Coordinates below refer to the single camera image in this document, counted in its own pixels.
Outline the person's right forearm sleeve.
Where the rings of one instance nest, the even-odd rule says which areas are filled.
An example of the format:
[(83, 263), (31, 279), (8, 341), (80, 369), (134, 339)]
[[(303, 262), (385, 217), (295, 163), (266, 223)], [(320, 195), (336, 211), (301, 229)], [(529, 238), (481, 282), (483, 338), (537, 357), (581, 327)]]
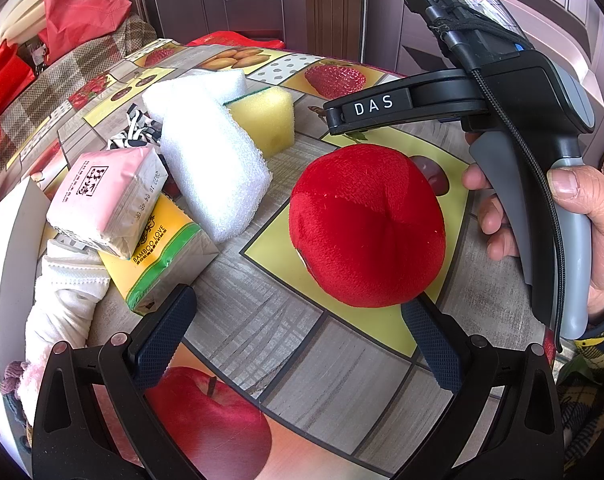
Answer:
[(574, 341), (561, 368), (560, 401), (565, 479), (604, 479), (604, 320)]

